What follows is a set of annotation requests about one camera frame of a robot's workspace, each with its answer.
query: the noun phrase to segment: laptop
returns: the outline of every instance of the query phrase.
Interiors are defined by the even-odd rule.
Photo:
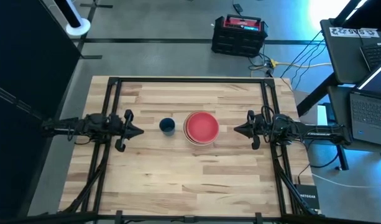
[[[381,64],[350,95],[353,138],[381,144]]]

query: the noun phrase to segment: laptop screen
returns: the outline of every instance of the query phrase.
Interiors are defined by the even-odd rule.
[[[381,94],[381,66],[362,82],[357,89]]]

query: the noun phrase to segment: desk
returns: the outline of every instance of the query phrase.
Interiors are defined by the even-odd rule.
[[[84,114],[100,113],[108,79],[93,77]],[[280,112],[298,119],[292,92],[281,79],[274,81]],[[117,113],[131,109],[133,124],[145,133],[126,141],[124,153],[110,150],[99,213],[253,217],[260,212],[263,217],[280,217],[269,146],[262,141],[253,151],[252,141],[233,130],[245,123],[248,110],[259,111],[261,106],[260,85],[255,83],[124,82]],[[219,136],[212,145],[199,147],[185,139],[183,121],[196,110],[209,111],[218,119]],[[158,128],[165,117],[176,121],[174,136],[166,137]],[[61,210],[85,186],[92,153],[93,144],[75,147]],[[295,180],[308,165],[308,156],[295,142],[288,146],[288,157]],[[309,168],[301,181],[314,184]],[[283,193],[290,213],[284,185]]]
[[[338,124],[352,127],[349,94],[352,88],[329,86],[328,95],[333,107],[335,120]],[[352,144],[344,146],[346,149],[381,152],[381,145],[353,139]]]
[[[327,50],[333,64],[334,73],[323,81],[298,106],[298,115],[304,115],[313,105],[327,95],[327,87],[342,84],[356,84],[370,73],[360,52],[360,38],[332,37],[329,28],[333,27],[329,20],[320,21],[321,30]],[[363,38],[364,44],[381,42],[379,38]]]

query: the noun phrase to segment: wood grain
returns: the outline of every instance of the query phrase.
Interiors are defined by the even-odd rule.
[[[84,114],[100,113],[108,78],[93,77]],[[275,83],[281,113],[298,119],[292,92],[281,79]],[[145,133],[127,141],[124,153],[111,148],[99,212],[243,217],[262,212],[264,217],[279,217],[269,146],[262,143],[253,151],[251,140],[233,131],[245,122],[248,110],[259,111],[262,104],[255,83],[123,83],[117,113],[131,109],[133,123]],[[218,119],[219,136],[209,146],[195,146],[183,134],[185,118],[196,110]],[[158,128],[165,117],[176,122],[171,137]],[[93,144],[75,147],[60,209],[85,185],[92,152]],[[308,157],[300,143],[288,146],[288,156],[295,180]],[[313,184],[310,169],[302,173],[301,181]]]

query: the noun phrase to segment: stacked bowls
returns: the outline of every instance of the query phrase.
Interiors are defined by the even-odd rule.
[[[183,132],[192,144],[206,146],[217,138],[219,123],[209,112],[195,111],[183,123]]]

